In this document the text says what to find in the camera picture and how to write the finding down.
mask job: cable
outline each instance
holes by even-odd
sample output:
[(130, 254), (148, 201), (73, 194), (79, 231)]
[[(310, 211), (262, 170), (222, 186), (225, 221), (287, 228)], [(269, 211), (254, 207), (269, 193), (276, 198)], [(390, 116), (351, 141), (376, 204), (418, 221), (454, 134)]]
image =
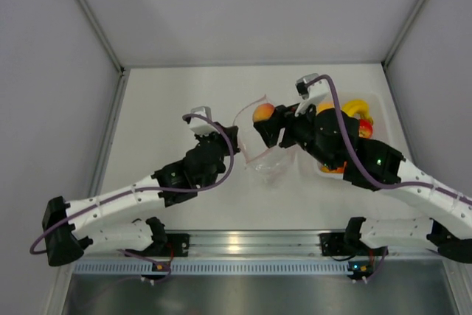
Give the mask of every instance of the cable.
[(105, 293), (107, 293), (114, 286), (119, 285), (119, 284), (124, 283), (124, 282), (127, 282), (129, 280), (140, 280), (140, 279), (141, 279), (140, 276), (130, 276), (130, 277), (121, 278), (121, 279), (119, 279), (115, 282), (112, 282), (112, 283), (106, 285), (104, 288), (102, 288), (100, 291), (98, 291), (94, 296), (92, 296), (92, 298), (87, 300), (87, 302), (85, 302), (85, 303), (84, 302), (80, 303), (79, 300), (77, 299), (77, 292), (76, 292), (76, 289), (75, 289), (76, 286), (75, 286), (72, 289), (71, 298), (72, 298), (72, 301), (74, 302), (74, 306), (76, 307), (76, 309), (84, 310), (84, 309), (88, 308), (90, 305), (92, 305), (94, 302), (96, 302), (103, 295), (105, 295)]
[[(330, 87), (331, 91), (331, 96), (333, 98), (333, 103), (334, 103), (334, 109), (336, 112), (336, 119), (338, 120), (339, 124), (339, 130), (341, 131), (342, 135), (342, 140), (344, 141), (344, 144), (346, 145), (347, 152), (350, 155), (350, 158), (354, 162), (354, 165), (358, 168), (358, 170), (361, 172), (362, 176), (373, 186), (382, 189), (382, 190), (394, 190), (400, 187), (425, 187), (429, 189), (434, 189), (433, 184), (429, 184), (427, 182), (421, 182), (421, 181), (405, 181), (405, 182), (399, 182), (397, 184), (383, 184), (376, 179), (374, 179), (369, 172), (366, 170), (366, 168), (362, 165), (361, 160), (357, 157), (357, 154), (355, 153), (355, 149), (353, 145), (351, 144), (351, 141), (349, 140), (349, 135), (347, 133), (346, 125), (344, 123), (344, 118), (342, 116), (342, 111), (341, 111), (341, 104), (339, 103), (339, 98), (338, 98), (338, 93), (336, 91), (336, 87), (334, 86), (333, 79), (326, 74), (320, 75), (316, 77), (315, 79), (309, 81), (306, 83), (306, 88), (309, 86), (312, 86), (314, 83), (319, 82), (320, 80), (325, 79)], [(441, 192), (448, 197), (451, 197), (453, 199), (458, 199), (461, 202), (464, 202), (465, 204), (468, 204), (469, 206), (472, 206), (472, 201), (466, 198), (464, 195), (461, 195), (459, 197), (459, 193), (452, 192), (450, 190), (447, 190), (443, 187), (437, 187), (436, 191)]]
[(383, 251), (383, 254), (382, 254), (382, 258), (381, 260), (379, 261), (377, 267), (375, 267), (374, 269), (374, 272), (369, 276), (369, 278), (367, 278), (367, 280), (370, 282), (373, 277), (376, 277), (376, 274), (378, 274), (378, 272), (380, 271), (380, 269), (382, 268), (382, 265), (384, 264), (384, 261), (385, 261), (385, 257), (386, 257), (386, 254), (388, 252), (388, 248), (385, 247), (384, 251)]
[(345, 257), (345, 258), (334, 258), (333, 256), (330, 256), (330, 257), (335, 261), (343, 262), (343, 261), (352, 260), (355, 257), (355, 255), (350, 255), (349, 257)]
[[(228, 150), (229, 150), (229, 166), (228, 166), (228, 170), (226, 171), (226, 173), (223, 175), (223, 177), (215, 182), (214, 184), (211, 184), (209, 186), (205, 186), (205, 187), (201, 187), (201, 188), (189, 188), (189, 189), (186, 189), (186, 188), (174, 188), (174, 187), (154, 187), (154, 186), (149, 186), (149, 187), (140, 187), (140, 188), (136, 188), (134, 190), (134, 192), (145, 192), (145, 191), (165, 191), (165, 192), (177, 192), (177, 193), (189, 193), (189, 192), (203, 192), (203, 191), (207, 191), (207, 190), (211, 190), (215, 187), (218, 187), (219, 185), (221, 185), (223, 182), (225, 182), (225, 180), (228, 179), (229, 177), (229, 174), (232, 172), (233, 170), (233, 167), (235, 165), (235, 151), (233, 149), (233, 146), (232, 146), (232, 143), (231, 143), (231, 140), (229, 139), (229, 137), (226, 135), (226, 133), (224, 132), (224, 130), (222, 129), (222, 127), (220, 127), (219, 125), (217, 125), (216, 123), (214, 123), (212, 120), (209, 120), (208, 118), (204, 117), (204, 116), (201, 116), (199, 114), (185, 114), (184, 116), (182, 116), (182, 119), (183, 120), (187, 120), (189, 118), (198, 118), (200, 120), (203, 120), (205, 121), (206, 123), (208, 123), (209, 125), (211, 125), (214, 129), (216, 129), (218, 131), (218, 133), (223, 137), (225, 143), (228, 145)], [(108, 204), (108, 203), (111, 203), (113, 201), (116, 201), (117, 199), (121, 198), (121, 197), (125, 197), (127, 195), (130, 195), (132, 194), (133, 191), (132, 190), (128, 190), (128, 191), (125, 191), (125, 192), (121, 192), (121, 193), (118, 193), (117, 195), (113, 195), (111, 197), (108, 197), (106, 199), (104, 199), (103, 201), (100, 201), (99, 203), (99, 206), (102, 206), (104, 204)], [(69, 222), (70, 220), (76, 218), (76, 217), (79, 217), (81, 215), (84, 215), (86, 214), (87, 212), (90, 212), (91, 210), (94, 210), (95, 208), (98, 208), (98, 206), (96, 204), (94, 204), (93, 206), (89, 206), (89, 207), (86, 207), (84, 208), (83, 210), (80, 210), (79, 212), (76, 212), (60, 221), (58, 221), (56, 224), (53, 224), (51, 227), (49, 227), (48, 229), (46, 229), (40, 236), (39, 238), (37, 238), (31, 245), (31, 247), (29, 248), (29, 253), (31, 255), (42, 255), (42, 254), (45, 254), (46, 253), (46, 250), (40, 250), (40, 251), (36, 251), (35, 248), (36, 246), (49, 234), (51, 234), (52, 232), (54, 232), (59, 226), (62, 226), (64, 225), (65, 223)]]
[[(171, 264), (172, 264), (172, 261), (174, 259), (174, 249), (173, 249), (173, 247), (170, 243), (168, 243), (166, 246), (170, 247), (170, 259), (166, 262), (160, 262), (160, 261), (156, 261), (156, 260), (153, 260), (151, 258), (148, 258), (148, 257), (139, 256), (139, 255), (134, 254), (133, 252), (129, 252), (129, 251), (122, 250), (122, 249), (119, 249), (118, 251), (121, 252), (122, 254), (124, 254), (125, 256), (134, 257), (138, 260), (149, 261), (149, 262), (153, 263), (154, 265), (156, 265), (156, 267), (161, 266), (164, 271), (167, 270), (167, 273), (166, 273), (165, 276), (163, 276), (163, 278), (159, 278), (157, 280), (150, 280), (150, 284), (155, 285), (156, 283), (165, 282), (170, 277), (170, 275), (172, 273)], [(82, 303), (80, 305), (79, 305), (79, 302), (77, 301), (77, 295), (75, 293), (75, 288), (73, 288), (72, 289), (72, 300), (74, 301), (74, 306), (79, 310), (83, 310), (85, 308), (88, 308), (90, 305), (92, 305), (94, 302), (96, 302), (99, 298), (101, 298), (101, 296), (105, 295), (105, 293), (108, 292), (110, 289), (112, 289), (114, 286), (119, 285), (120, 283), (123, 283), (123, 282), (127, 282), (129, 280), (144, 281), (145, 277), (143, 277), (143, 276), (129, 276), (129, 277), (121, 278), (121, 279), (119, 279), (115, 282), (112, 282), (112, 283), (108, 284), (106, 287), (104, 287), (103, 289), (98, 291), (85, 304)]]
[(373, 267), (375, 263), (375, 256), (374, 251), (372, 249), (369, 250), (369, 263)]

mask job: gray wall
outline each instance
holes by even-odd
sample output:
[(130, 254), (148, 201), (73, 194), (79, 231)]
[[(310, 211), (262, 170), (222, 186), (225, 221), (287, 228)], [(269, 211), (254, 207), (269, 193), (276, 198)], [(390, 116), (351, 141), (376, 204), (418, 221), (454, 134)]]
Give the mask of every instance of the gray wall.
[(415, 0), (89, 0), (126, 65), (380, 62)]
[(89, 188), (117, 73), (74, 0), (0, 0), (2, 314), (39, 314), (55, 270), (28, 248), (46, 202)]
[(417, 163), (472, 195), (472, 0), (430, 0), (388, 69)]

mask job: white tabletop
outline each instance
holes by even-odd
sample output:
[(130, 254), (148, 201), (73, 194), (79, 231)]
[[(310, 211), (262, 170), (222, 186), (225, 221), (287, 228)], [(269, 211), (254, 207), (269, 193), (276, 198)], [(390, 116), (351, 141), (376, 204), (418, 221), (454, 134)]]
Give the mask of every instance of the white tabletop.
[[(276, 104), (299, 102), (295, 81), (329, 74), (341, 96), (376, 97), (374, 129), (380, 140), (409, 157), (403, 131), (380, 64), (223, 66), (132, 69), (108, 160), (102, 192), (108, 192), (180, 160), (195, 146), (181, 120), (191, 108), (207, 105), (213, 119), (230, 126), (245, 105), (264, 94)], [(229, 179), (214, 190), (156, 211), (167, 229), (341, 229), (351, 217), (414, 218), (404, 203), (324, 179), (300, 149), (276, 187), (267, 186), (235, 157)]]

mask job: metal frame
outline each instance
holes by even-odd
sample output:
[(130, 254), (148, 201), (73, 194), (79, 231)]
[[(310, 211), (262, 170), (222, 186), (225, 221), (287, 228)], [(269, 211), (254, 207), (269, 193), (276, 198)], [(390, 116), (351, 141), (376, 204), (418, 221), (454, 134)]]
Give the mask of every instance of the metal frame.
[(107, 123), (105, 127), (105, 133), (100, 142), (100, 150), (98, 153), (97, 163), (95, 165), (94, 175), (90, 188), (88, 189), (89, 196), (95, 196), (100, 193), (102, 189), (103, 178), (105, 176), (106, 165), (108, 163), (108, 157), (110, 156), (111, 143), (117, 129), (118, 117), (121, 111), (123, 98), (125, 97), (126, 86), (130, 77), (130, 71), (124, 70), (118, 77), (117, 87), (113, 101), (111, 103), (110, 113), (107, 117)]
[(79, 6), (80, 10), (82, 11), (85, 19), (87, 20), (88, 24), (91, 27), (93, 33), (97, 36), (98, 41), (102, 44), (103, 49), (105, 50), (106, 54), (110, 58), (111, 62), (113, 63), (117, 72), (123, 72), (123, 66), (117, 57), (116, 52), (114, 51), (113, 47), (110, 44), (110, 41), (106, 37), (105, 31), (100, 25), (100, 22), (97, 20), (93, 10), (91, 9), (87, 0), (75, 0), (77, 5)]
[[(123, 68), (116, 52), (110, 44), (105, 31), (97, 20), (93, 10), (86, 0), (75, 0), (91, 26), (93, 33), (102, 44), (108, 54), (110, 61), (119, 72), (117, 88), (114, 101), (101, 142), (99, 156), (94, 171), (94, 177), (89, 188), (89, 195), (96, 195), (100, 191), (105, 168), (108, 161), (111, 143), (117, 126), (119, 111), (125, 95), (126, 85), (130, 74), (130, 68)], [(395, 37), (390, 50), (383, 61), (384, 70), (391, 63), (398, 48), (404, 42), (417, 17), (425, 7), (428, 0), (417, 0), (412, 11), (407, 16), (398, 35)], [(268, 257), (270, 251), (272, 257), (279, 259), (306, 259), (307, 257), (319, 258), (318, 234), (323, 231), (189, 231), (191, 234), (190, 254), (194, 254), (199, 260), (240, 260), (244, 255), (253, 255), (247, 259), (258, 259)], [(437, 257), (432, 253), (418, 250), (412, 252), (408, 249), (391, 249), (390, 254), (395, 258), (403, 259), (426, 259)], [(454, 263), (449, 260), (443, 262), (445, 273), (451, 287), (459, 313), (461, 315), (472, 315), (472, 282), (465, 265)], [(46, 300), (43, 314), (61, 314), (69, 283), (74, 271), (73, 265), (62, 266), (57, 270), (55, 282)]]
[(427, 2), (428, 0), (417, 0), (414, 3), (414, 6), (412, 10), (410, 11), (410, 14), (406, 17), (406, 20), (403, 23), (403, 26), (400, 28), (400, 31), (398, 32), (398, 34), (395, 36), (395, 40), (393, 41), (393, 44), (390, 46), (390, 49), (387, 52), (385, 59), (382, 61), (384, 70), (386, 70), (386, 68), (392, 62), (393, 57), (396, 55), (401, 44), (405, 41), (406, 36), (409, 34), (410, 30), (412, 29), (418, 16), (423, 11)]

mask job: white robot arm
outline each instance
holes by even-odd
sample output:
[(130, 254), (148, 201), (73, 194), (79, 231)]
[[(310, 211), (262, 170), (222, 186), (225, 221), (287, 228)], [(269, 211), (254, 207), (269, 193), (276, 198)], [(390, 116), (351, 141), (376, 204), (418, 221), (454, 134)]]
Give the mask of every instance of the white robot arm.
[[(237, 127), (213, 122), (207, 107), (184, 116), (198, 144), (182, 160), (164, 166), (142, 180), (103, 195), (66, 202), (49, 201), (44, 233), (32, 245), (34, 255), (47, 253), (51, 266), (61, 266), (85, 254), (128, 249), (139, 256), (158, 256), (167, 243), (156, 215), (223, 183), (231, 173), (237, 148)], [(229, 156), (226, 170), (224, 157)], [(220, 173), (226, 174), (217, 182)], [(39, 241), (46, 250), (38, 252)]]
[[(379, 255), (379, 249), (387, 246), (413, 246), (472, 263), (472, 200), (425, 174), (387, 144), (359, 137), (359, 122), (341, 111), (329, 76), (308, 75), (297, 81), (296, 88), (303, 99), (300, 104), (277, 106), (266, 117), (255, 115), (254, 128), (269, 148), (298, 145), (330, 169), (345, 165), (343, 180), (382, 190), (425, 215), (391, 221), (351, 218), (341, 240), (338, 233), (322, 236), (323, 255), (368, 255), (372, 250)], [(316, 105), (329, 91), (335, 108), (316, 114)], [(115, 249), (157, 256), (167, 242), (164, 226), (156, 218), (159, 209), (223, 183), (238, 152), (237, 127), (213, 123), (204, 107), (188, 116), (198, 144), (181, 161), (104, 195), (69, 202), (53, 198), (43, 219), (44, 233), (31, 253), (47, 252), (51, 266)], [(226, 170), (225, 156), (230, 156), (229, 168), (216, 182), (218, 174)], [(46, 250), (37, 252), (35, 247), (42, 239)]]
[[(455, 261), (472, 263), (472, 200), (414, 166), (401, 152), (358, 136), (359, 122), (341, 111), (328, 75), (307, 75), (296, 83), (303, 101), (274, 108), (254, 128), (268, 148), (295, 144), (331, 170), (343, 167), (343, 180), (368, 190), (382, 190), (424, 213), (424, 218), (379, 221), (351, 218), (339, 244), (338, 235), (322, 241), (324, 255), (367, 255), (368, 249), (414, 246)], [(331, 91), (335, 108), (316, 113)], [(344, 250), (333, 255), (335, 250)]]

